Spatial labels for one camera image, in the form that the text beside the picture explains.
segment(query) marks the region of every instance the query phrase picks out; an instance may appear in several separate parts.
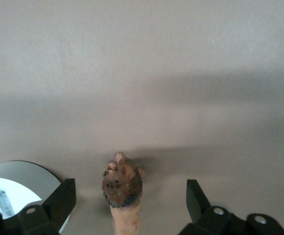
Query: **beige background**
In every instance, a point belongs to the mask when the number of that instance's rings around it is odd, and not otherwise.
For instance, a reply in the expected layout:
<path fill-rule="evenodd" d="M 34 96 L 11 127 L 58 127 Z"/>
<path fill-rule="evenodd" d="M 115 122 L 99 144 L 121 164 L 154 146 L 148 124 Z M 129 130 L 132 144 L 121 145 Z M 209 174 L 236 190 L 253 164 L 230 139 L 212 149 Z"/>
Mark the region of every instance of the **beige background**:
<path fill-rule="evenodd" d="M 118 150 L 146 171 L 140 234 L 190 221 L 188 178 L 284 227 L 284 1 L 0 0 L 0 163 L 74 177 L 64 235 L 105 235 Z"/>

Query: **figurine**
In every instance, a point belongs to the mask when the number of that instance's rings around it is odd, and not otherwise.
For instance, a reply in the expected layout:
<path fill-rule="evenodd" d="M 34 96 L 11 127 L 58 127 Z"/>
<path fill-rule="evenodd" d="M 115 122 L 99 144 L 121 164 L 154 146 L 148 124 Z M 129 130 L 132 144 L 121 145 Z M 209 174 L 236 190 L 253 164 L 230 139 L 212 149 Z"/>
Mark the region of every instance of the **figurine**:
<path fill-rule="evenodd" d="M 140 226 L 138 215 L 143 194 L 141 168 L 125 164 L 122 152 L 115 154 L 114 161 L 109 162 L 103 174 L 102 189 L 113 218 L 115 235 L 135 235 Z"/>

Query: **white label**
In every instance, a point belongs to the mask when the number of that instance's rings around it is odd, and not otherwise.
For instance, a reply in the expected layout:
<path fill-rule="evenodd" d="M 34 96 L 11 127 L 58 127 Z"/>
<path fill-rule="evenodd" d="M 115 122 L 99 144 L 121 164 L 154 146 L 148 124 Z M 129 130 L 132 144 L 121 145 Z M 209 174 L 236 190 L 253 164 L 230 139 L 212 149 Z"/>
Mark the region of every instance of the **white label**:
<path fill-rule="evenodd" d="M 5 190 L 0 190 L 0 209 L 3 216 L 11 217 L 15 214 Z"/>

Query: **silver screw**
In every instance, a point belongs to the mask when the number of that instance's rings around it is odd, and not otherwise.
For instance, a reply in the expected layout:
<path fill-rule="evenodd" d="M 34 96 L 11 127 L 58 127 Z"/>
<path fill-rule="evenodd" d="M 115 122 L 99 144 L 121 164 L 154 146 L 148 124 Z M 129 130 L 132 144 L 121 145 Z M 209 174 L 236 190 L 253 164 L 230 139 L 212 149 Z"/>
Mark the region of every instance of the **silver screw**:
<path fill-rule="evenodd" d="M 223 215 L 224 211 L 221 208 L 216 207 L 216 208 L 214 208 L 214 213 L 216 213 L 218 215 Z"/>
<path fill-rule="evenodd" d="M 260 216 L 260 215 L 256 215 L 256 216 L 255 216 L 255 220 L 256 220 L 258 223 L 260 223 L 260 224 L 266 224 L 266 223 L 267 223 L 266 219 L 263 218 L 263 217 Z"/>

